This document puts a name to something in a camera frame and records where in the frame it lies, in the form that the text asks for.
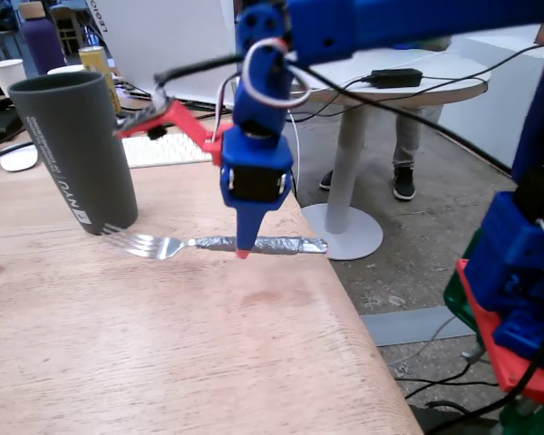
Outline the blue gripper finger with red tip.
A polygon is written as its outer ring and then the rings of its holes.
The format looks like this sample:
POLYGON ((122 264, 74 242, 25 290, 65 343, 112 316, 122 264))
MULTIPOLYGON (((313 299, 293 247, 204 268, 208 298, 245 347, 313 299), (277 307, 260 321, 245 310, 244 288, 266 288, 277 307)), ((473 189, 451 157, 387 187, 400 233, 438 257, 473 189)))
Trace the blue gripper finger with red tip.
POLYGON ((240 259, 248 257, 256 244, 257 234, 267 211, 263 208, 237 208, 236 254, 240 259))

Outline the blue gripper body with servo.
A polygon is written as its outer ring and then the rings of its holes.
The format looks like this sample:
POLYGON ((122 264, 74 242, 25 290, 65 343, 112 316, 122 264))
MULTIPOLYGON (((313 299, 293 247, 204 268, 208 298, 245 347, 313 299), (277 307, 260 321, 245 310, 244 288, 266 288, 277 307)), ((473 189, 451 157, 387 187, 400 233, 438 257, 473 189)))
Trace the blue gripper body with servo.
POLYGON ((257 138, 236 126, 223 134, 220 190, 231 208, 277 210, 291 188, 287 139, 257 138))

